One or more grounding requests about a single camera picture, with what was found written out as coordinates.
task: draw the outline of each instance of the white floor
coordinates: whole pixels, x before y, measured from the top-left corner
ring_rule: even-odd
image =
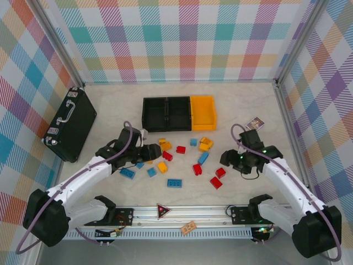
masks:
[[[87,95],[98,112],[97,119],[87,138],[79,161],[74,164],[65,163],[60,181],[64,181],[81,169],[95,152],[112,139],[116,139],[122,129],[124,120],[132,126],[141,129],[142,102],[144,97],[189,96],[194,94],[213,95],[217,111],[216,131],[184,131],[150,133],[146,144],[158,142],[160,137],[167,138],[173,145],[170,153],[174,156],[172,162],[166,162],[168,172],[161,174],[157,163],[145,164],[136,171],[133,180],[119,172],[92,187],[81,198],[87,202],[97,195],[104,195],[117,205],[227,205],[248,204],[249,199],[267,193],[279,203],[286,203],[278,189],[264,175],[254,181],[246,181],[240,173],[231,167],[221,179],[223,186],[216,190],[210,179],[215,176],[215,170],[221,154],[229,149],[237,149],[232,140],[230,128],[234,123],[246,124],[258,116],[265,122],[259,130],[265,146],[275,145],[287,159],[288,164],[297,173],[297,168],[291,152],[290,144],[280,115],[280,110],[271,83],[149,83],[149,84],[112,84],[86,87]],[[197,147],[191,147],[191,138],[201,139],[206,136],[214,141],[210,156],[203,166],[203,174],[195,176],[192,165],[197,163],[201,152]],[[176,146],[186,146],[186,154],[175,152]],[[150,178],[147,169],[155,167],[158,174]],[[183,180],[183,187],[167,188],[168,178]]]

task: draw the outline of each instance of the black storage bin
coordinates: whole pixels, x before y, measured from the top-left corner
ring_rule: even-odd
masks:
[[[142,127],[157,131],[191,131],[190,97],[144,98]]]
[[[167,98],[144,98],[142,127],[149,132],[167,131]]]
[[[191,131],[190,97],[169,97],[168,131]]]
[[[66,162],[76,162],[97,112],[83,88],[72,87],[61,103],[42,142]]]

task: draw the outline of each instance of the plaid wallpaper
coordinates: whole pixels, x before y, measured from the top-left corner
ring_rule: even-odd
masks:
[[[133,82],[271,80],[314,0],[40,2],[83,79]]]
[[[14,252],[29,194],[61,160],[41,137],[73,82],[25,0],[0,1],[0,264]]]
[[[315,191],[343,214],[343,247],[352,264],[352,0],[329,3],[283,89]]]

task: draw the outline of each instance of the cable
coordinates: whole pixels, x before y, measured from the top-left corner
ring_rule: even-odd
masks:
[[[117,154],[113,155],[112,157],[109,157],[105,160],[102,160],[102,161],[99,161],[91,166],[89,166],[89,168],[85,168],[79,172],[77,172],[72,178],[70,178],[67,182],[65,182],[63,184],[63,186],[61,186],[61,189],[58,190],[56,193],[54,193],[54,195],[42,206],[42,208],[38,211],[38,213],[36,214],[36,216],[34,217],[32,223],[30,224],[30,226],[28,227],[27,231],[25,232],[24,236],[22,237],[22,239],[20,240],[17,248],[16,248],[16,254],[22,254],[26,251],[28,251],[29,249],[31,249],[32,247],[34,247],[35,245],[37,245],[40,240],[37,240],[36,242],[34,242],[32,245],[28,246],[27,248],[25,248],[24,250],[20,250],[24,241],[27,239],[28,235],[31,233],[34,225],[37,223],[39,217],[41,216],[41,214],[44,212],[44,210],[48,207],[48,205],[71,183],[73,182],[76,178],[78,178],[79,176],[81,176],[83,173],[91,170],[92,168],[96,167],[96,166],[99,166],[103,163],[106,163],[106,162],[109,162],[113,159],[116,159],[118,156],[120,156],[122,153],[125,152],[125,150],[128,148],[128,146],[130,145],[130,142],[132,140],[132,125],[129,121],[125,121],[124,122],[124,127],[126,128],[126,125],[129,126],[129,130],[130,130],[130,135],[129,135],[129,139],[126,143],[126,145],[124,146],[123,149],[121,149]],[[82,236],[83,234],[78,230],[76,229],[76,231]]]
[[[231,205],[228,205],[228,206],[226,207],[226,210],[224,211],[224,212],[226,213],[226,215],[228,215],[230,218],[232,218],[232,216],[228,214],[228,209],[229,209],[229,207],[232,207],[232,206],[233,206],[233,207],[236,207],[235,205],[232,205],[232,204],[231,204]]]
[[[241,146],[242,148],[244,148],[245,150],[249,151],[250,153],[253,153],[255,155],[258,155],[258,156],[261,156],[263,158],[265,158],[266,160],[269,160],[270,162],[272,162],[273,164],[275,164],[276,166],[278,166],[278,168],[280,168],[283,172],[287,172],[287,170],[281,165],[279,164],[277,161],[275,161],[274,159],[272,159],[271,157],[267,156],[267,155],[264,155],[263,153],[260,153],[260,152],[256,152],[248,147],[246,147],[245,145],[243,145],[237,138],[236,136],[234,135],[234,127],[240,127],[242,128],[244,131],[244,127],[241,126],[240,124],[233,124],[232,127],[231,127],[231,135],[234,139],[234,141],[237,143],[238,146]],[[308,194],[308,192],[298,183],[298,181],[295,179],[294,176],[292,176],[292,174],[290,172],[287,172],[287,175],[289,176],[289,178],[297,185],[297,187],[301,190],[301,192],[306,196],[306,198],[309,200],[309,201],[312,201],[310,195]],[[315,203],[315,202],[311,202],[311,204],[314,206],[314,208],[316,209],[316,211],[318,211],[318,213],[321,215],[321,217],[324,219],[325,223],[327,224],[333,238],[334,238],[334,241],[336,243],[336,247],[337,247],[337,257],[336,258],[330,258],[330,257],[327,257],[325,255],[323,255],[322,253],[320,254],[320,256],[322,256],[323,258],[329,260],[329,261],[332,261],[332,262],[337,262],[339,260],[341,260],[341,257],[342,257],[342,249],[341,249],[341,244],[340,244],[340,241],[338,239],[338,236],[334,230],[334,228],[332,227],[332,224],[330,223],[329,219],[326,217],[326,215],[321,211],[321,209],[319,208],[319,206]]]
[[[258,169],[256,169],[256,173],[257,173],[258,175],[257,175],[255,178],[244,178],[242,172],[243,172],[243,170],[240,171],[240,176],[241,176],[243,179],[247,180],[247,181],[253,181],[253,180],[258,179],[258,178],[260,177],[260,174],[259,174]]]

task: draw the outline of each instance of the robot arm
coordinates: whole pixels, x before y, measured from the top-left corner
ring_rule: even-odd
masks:
[[[104,196],[98,196],[83,205],[73,205],[92,186],[123,167],[126,162],[145,162],[160,157],[162,152],[157,144],[143,144],[146,134],[147,132],[144,130],[139,131],[132,128],[132,139],[129,146],[119,157],[109,159],[123,150],[128,143],[130,130],[124,128],[118,139],[100,148],[86,166],[69,179],[46,192],[40,189],[35,190],[28,200],[23,226],[28,229],[39,210],[58,191],[60,194],[48,205],[31,230],[31,233],[47,246],[50,247],[59,243],[69,229],[101,219],[108,222],[112,220],[116,205]],[[97,163],[100,164],[91,168],[92,165]]]
[[[276,224],[292,237],[298,251],[309,258],[336,246],[334,236],[319,214],[319,209],[341,242],[340,211],[335,206],[326,206],[312,194],[289,168],[275,146],[265,147],[256,130],[241,133],[240,142],[247,149],[262,153],[268,159],[239,147],[239,151],[224,152],[220,163],[225,166],[231,164],[241,174],[250,174],[255,167],[257,172],[264,173],[279,188],[291,206],[291,209],[287,209],[267,194],[255,197],[248,206],[254,221],[261,217]]]

